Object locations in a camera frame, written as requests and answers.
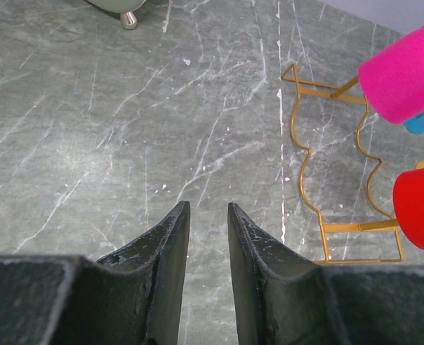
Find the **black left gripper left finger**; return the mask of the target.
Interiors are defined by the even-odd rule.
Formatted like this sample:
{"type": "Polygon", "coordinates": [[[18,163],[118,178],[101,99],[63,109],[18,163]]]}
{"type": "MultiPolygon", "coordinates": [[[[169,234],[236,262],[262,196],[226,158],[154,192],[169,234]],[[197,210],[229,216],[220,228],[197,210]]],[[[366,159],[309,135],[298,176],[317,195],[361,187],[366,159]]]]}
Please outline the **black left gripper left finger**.
{"type": "Polygon", "coordinates": [[[95,262],[0,255],[0,344],[176,344],[189,232],[181,201],[95,262]]]}

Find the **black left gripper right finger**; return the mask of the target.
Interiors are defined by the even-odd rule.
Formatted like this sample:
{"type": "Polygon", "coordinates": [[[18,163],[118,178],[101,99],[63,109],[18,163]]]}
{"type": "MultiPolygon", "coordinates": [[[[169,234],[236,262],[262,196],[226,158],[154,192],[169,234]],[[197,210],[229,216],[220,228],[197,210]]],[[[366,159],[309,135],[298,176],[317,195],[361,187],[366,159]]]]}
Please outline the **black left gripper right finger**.
{"type": "Polygon", "coordinates": [[[240,344],[424,344],[424,266],[319,265],[228,206],[240,344]]]}

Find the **red wine glass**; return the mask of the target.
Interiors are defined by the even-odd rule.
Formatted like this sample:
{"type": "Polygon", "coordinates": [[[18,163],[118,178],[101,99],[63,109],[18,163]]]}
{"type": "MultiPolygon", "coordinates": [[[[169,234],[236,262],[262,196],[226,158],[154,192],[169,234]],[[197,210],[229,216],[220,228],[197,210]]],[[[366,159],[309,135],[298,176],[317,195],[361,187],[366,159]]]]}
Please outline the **red wine glass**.
{"type": "Polygon", "coordinates": [[[400,174],[392,198],[403,234],[417,248],[424,250],[424,168],[400,174]]]}

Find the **blue wine glass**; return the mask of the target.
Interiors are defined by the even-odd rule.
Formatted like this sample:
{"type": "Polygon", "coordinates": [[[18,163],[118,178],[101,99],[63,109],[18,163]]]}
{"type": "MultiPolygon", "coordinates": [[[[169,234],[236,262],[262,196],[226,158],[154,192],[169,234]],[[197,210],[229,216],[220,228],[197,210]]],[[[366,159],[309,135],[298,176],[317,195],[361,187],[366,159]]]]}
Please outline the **blue wine glass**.
{"type": "Polygon", "coordinates": [[[404,123],[405,128],[413,134],[424,134],[424,112],[404,123]]]}

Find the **pink wine glass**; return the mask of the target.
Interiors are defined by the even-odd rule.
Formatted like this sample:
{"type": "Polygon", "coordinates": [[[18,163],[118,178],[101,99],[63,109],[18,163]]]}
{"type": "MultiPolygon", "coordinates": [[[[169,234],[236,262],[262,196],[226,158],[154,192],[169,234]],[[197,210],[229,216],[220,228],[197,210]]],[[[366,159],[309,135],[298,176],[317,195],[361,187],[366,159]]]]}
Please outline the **pink wine glass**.
{"type": "Polygon", "coordinates": [[[359,85],[372,108],[391,124],[424,112],[424,27],[359,66],[359,85]]]}

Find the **round white drawer cabinet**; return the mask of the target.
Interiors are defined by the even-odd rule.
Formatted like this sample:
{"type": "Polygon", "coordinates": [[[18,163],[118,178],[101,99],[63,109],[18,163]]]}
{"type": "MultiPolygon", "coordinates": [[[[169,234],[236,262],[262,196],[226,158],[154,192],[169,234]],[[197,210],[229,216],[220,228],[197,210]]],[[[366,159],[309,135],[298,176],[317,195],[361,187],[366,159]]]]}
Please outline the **round white drawer cabinet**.
{"type": "Polygon", "coordinates": [[[87,0],[87,2],[106,12],[118,14],[122,27],[126,30],[133,30],[137,27],[134,11],[140,8],[146,0],[87,0]]]}

